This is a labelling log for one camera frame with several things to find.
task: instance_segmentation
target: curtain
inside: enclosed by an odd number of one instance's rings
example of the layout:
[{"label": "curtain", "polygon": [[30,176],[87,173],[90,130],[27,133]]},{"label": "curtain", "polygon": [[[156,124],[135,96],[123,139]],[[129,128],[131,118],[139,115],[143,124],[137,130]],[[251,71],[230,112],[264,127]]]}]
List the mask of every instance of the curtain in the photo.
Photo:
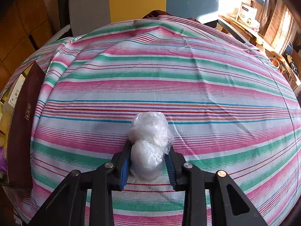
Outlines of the curtain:
[{"label": "curtain", "polygon": [[264,37],[282,54],[292,37],[295,20],[282,0],[277,0],[275,10]]},{"label": "curtain", "polygon": [[270,25],[270,22],[272,20],[274,10],[276,7],[277,0],[265,0],[261,13],[258,18],[258,22],[260,23],[260,30],[259,33],[261,35],[265,35],[268,26]]},{"label": "curtain", "polygon": [[264,25],[266,24],[266,22],[269,18],[269,14],[268,14],[268,12],[269,12],[269,1],[270,0],[265,0],[264,1],[262,10],[261,10],[259,18],[258,18],[258,22],[260,23],[261,28],[264,27]]}]

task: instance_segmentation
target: wooden wall panel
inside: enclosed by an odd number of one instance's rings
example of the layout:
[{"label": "wooden wall panel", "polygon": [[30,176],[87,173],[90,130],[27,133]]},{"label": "wooden wall panel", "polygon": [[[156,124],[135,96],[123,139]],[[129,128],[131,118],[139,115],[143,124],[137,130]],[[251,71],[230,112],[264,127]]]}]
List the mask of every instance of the wooden wall panel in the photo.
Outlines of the wooden wall panel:
[{"label": "wooden wall panel", "polygon": [[51,31],[51,25],[49,23],[49,20],[41,24],[38,28],[33,30],[31,32],[31,35],[33,36],[33,39],[38,46],[38,48],[42,47],[50,38],[52,35]]},{"label": "wooden wall panel", "polygon": [[0,59],[3,61],[10,51],[26,37],[16,2],[9,7],[0,20],[0,35]]},{"label": "wooden wall panel", "polygon": [[0,62],[0,89],[2,90],[5,84],[8,82],[11,74],[8,70],[4,67],[3,63]]},{"label": "wooden wall panel", "polygon": [[25,37],[6,57],[3,61],[4,66],[12,75],[15,70],[35,52],[33,45],[28,37]]},{"label": "wooden wall panel", "polygon": [[27,34],[48,19],[44,0],[17,0],[17,7]]}]

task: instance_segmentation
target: blue stripe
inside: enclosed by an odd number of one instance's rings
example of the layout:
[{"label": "blue stripe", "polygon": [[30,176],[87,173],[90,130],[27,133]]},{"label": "blue stripe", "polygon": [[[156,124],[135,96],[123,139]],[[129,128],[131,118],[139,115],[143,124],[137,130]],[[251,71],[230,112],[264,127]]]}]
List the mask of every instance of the blue stripe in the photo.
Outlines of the blue stripe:
[{"label": "blue stripe", "polygon": [[203,104],[203,105],[227,105],[227,106],[246,106],[246,107],[270,107],[287,110],[288,108],[278,106],[264,106],[264,105],[237,105],[237,104],[222,104],[212,102],[192,102],[192,101],[156,101],[156,100],[56,100],[49,99],[48,101],[61,102],[61,103],[72,103],[72,102],[128,102],[128,103],[175,103],[175,104]]},{"label": "blue stripe", "polygon": [[38,102],[41,102],[41,103],[43,103],[43,104],[46,104],[45,102],[43,102],[42,100],[38,100]]},{"label": "blue stripe", "polygon": [[271,197],[269,197],[264,203],[262,203],[259,207],[257,207],[257,208],[260,208],[261,206],[263,206],[268,200],[270,200],[271,198],[273,198],[282,188],[283,188],[283,186],[285,186],[286,185],[286,183],[287,183],[287,181],[288,180],[290,180],[290,178],[293,176],[293,174],[294,174],[294,172],[296,171],[297,169],[295,169],[293,172],[292,172],[292,174],[289,176],[289,178],[285,181],[285,183],[271,196]]},{"label": "blue stripe", "polygon": [[[102,119],[86,119],[86,118],[67,118],[67,117],[56,117],[56,116],[46,116],[41,115],[41,117],[45,118],[53,118],[53,119],[62,119],[62,120],[72,120],[72,121],[95,121],[95,122],[112,122],[112,123],[131,123],[131,121],[116,121],[116,120],[102,120]],[[250,122],[261,122],[261,121],[276,121],[276,120],[286,120],[288,118],[275,118],[275,119],[262,119],[256,121],[202,121],[202,122],[173,122],[168,121],[168,124],[174,125],[194,125],[194,124],[229,124],[229,123],[250,123]]]}]

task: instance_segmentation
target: striped cloth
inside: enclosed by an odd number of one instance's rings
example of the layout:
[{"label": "striped cloth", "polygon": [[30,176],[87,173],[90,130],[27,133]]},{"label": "striped cloth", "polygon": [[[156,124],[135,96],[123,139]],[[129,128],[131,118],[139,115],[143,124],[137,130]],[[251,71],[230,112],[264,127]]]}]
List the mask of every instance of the striped cloth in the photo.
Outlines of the striped cloth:
[{"label": "striped cloth", "polygon": [[[25,222],[71,170],[94,170],[121,151],[144,111],[163,112],[175,151],[205,171],[226,170],[269,225],[299,198],[300,106],[255,47],[159,16],[49,43],[10,82],[34,60],[47,73],[33,123],[33,189],[5,190]],[[184,193],[173,191],[166,168],[152,184],[130,176],[112,196],[115,225],[181,225]],[[210,225],[208,194],[207,216]]]}]

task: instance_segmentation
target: crumpled plastic bag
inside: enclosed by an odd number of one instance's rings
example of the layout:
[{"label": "crumpled plastic bag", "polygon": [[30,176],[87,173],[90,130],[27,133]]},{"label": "crumpled plastic bag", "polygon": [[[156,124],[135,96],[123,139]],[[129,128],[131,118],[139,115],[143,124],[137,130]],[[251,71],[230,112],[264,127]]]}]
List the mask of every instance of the crumpled plastic bag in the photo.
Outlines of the crumpled plastic bag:
[{"label": "crumpled plastic bag", "polygon": [[164,153],[168,154],[174,137],[161,112],[144,112],[136,115],[128,135],[131,149],[131,173],[143,181],[152,181],[162,172]]}]

